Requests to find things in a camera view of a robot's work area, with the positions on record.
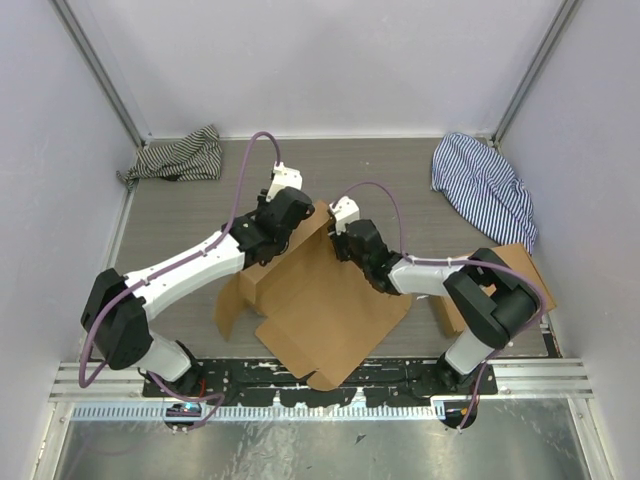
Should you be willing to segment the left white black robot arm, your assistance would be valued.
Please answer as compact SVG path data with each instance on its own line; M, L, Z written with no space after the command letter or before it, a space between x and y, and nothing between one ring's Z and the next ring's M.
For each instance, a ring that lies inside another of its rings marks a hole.
M286 187L164 262L126 275L113 268L101 272L81 317L87 333L81 361L86 363L97 349L112 370L135 367L150 380L159 380L169 394L194 394L203 382L198 361L181 342L152 332L150 322L214 280L267 265L286 251L293 231L314 211L305 193Z

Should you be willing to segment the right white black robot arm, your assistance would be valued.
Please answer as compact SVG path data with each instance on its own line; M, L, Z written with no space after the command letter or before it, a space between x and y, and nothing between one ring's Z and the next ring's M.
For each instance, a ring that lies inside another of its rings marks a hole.
M465 330L436 363L438 381L451 394L466 392L477 369L545 313L540 288L490 249L453 259L404 256L387 247L369 219L335 220L328 233L337 259L354 263L376 291L453 302Z

